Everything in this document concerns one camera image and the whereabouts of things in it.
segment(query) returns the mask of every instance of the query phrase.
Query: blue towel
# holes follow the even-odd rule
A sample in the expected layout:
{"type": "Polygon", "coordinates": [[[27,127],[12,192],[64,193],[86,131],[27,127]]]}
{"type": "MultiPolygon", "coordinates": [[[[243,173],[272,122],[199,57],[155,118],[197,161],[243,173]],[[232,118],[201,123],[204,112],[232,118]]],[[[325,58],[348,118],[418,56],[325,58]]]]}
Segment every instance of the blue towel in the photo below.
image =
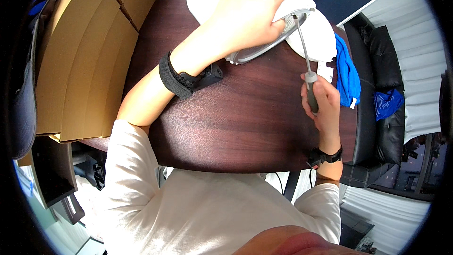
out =
{"type": "Polygon", "coordinates": [[[340,104],[353,107],[360,103],[360,80],[356,67],[349,57],[348,47],[344,40],[335,34],[337,39],[337,90],[340,92],[340,104]]]}
{"type": "Polygon", "coordinates": [[[376,121],[391,116],[403,104],[404,97],[396,89],[390,90],[387,93],[374,92],[376,121]]]}

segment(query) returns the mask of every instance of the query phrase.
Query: cable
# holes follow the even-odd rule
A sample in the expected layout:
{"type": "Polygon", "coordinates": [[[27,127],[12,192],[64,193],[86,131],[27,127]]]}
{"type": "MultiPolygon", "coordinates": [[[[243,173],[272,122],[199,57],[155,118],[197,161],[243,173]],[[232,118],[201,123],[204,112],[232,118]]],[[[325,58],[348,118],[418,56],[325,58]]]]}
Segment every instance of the cable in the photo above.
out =
{"type": "Polygon", "coordinates": [[[275,175],[279,178],[279,181],[280,181],[280,188],[282,189],[282,194],[283,194],[283,185],[282,185],[282,181],[281,181],[281,179],[280,179],[280,176],[279,176],[277,173],[275,173],[275,175]]]}
{"type": "Polygon", "coordinates": [[[310,168],[310,186],[313,188],[313,183],[311,182],[311,171],[313,170],[313,168],[310,168]]]}

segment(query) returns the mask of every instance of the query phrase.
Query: screwdriver handle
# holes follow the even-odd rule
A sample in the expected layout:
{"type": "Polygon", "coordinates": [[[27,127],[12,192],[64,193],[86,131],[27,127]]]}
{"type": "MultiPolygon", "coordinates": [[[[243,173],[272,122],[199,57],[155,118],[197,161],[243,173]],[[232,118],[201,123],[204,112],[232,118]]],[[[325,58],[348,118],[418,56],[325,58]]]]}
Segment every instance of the screwdriver handle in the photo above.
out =
{"type": "Polygon", "coordinates": [[[313,84],[318,80],[318,76],[315,72],[307,72],[305,73],[305,82],[307,83],[307,93],[309,99],[309,106],[312,110],[313,115],[318,114],[318,102],[313,93],[313,84]]]}

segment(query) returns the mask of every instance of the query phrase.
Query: screwdriver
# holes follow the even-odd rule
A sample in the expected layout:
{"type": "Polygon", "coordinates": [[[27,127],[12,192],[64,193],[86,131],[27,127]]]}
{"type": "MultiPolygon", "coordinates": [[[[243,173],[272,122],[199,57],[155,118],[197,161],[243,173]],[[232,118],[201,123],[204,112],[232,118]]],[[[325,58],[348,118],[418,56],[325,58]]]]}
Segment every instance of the screwdriver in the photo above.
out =
{"type": "Polygon", "coordinates": [[[318,102],[314,97],[313,93],[313,84],[318,80],[318,76],[315,72],[311,71],[309,56],[307,55],[307,48],[305,47],[305,41],[303,40],[302,31],[300,31],[299,19],[296,14],[293,14],[294,22],[296,23],[297,30],[299,32],[300,40],[302,41],[303,53],[305,54],[305,61],[307,61],[307,69],[309,70],[305,73],[305,82],[307,83],[307,94],[309,99],[309,105],[312,110],[313,115],[318,114],[318,102]]]}

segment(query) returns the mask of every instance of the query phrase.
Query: dark wooden table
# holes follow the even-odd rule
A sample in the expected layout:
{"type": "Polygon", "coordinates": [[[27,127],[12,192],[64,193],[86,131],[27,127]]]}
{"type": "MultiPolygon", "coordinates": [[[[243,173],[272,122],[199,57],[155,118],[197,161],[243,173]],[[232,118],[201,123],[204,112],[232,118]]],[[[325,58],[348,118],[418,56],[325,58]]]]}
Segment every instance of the dark wooden table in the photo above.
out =
{"type": "MultiPolygon", "coordinates": [[[[186,0],[156,0],[140,30],[123,95],[198,26],[186,0]]],[[[158,162],[228,173],[308,168],[307,155],[318,144],[318,131],[301,106],[304,63],[286,42],[245,65],[218,61],[221,82],[189,99],[174,98],[151,125],[158,162]]],[[[335,61],[328,65],[335,68],[335,61]]],[[[342,107],[344,161],[352,159],[356,123],[357,110],[342,107]]]]}

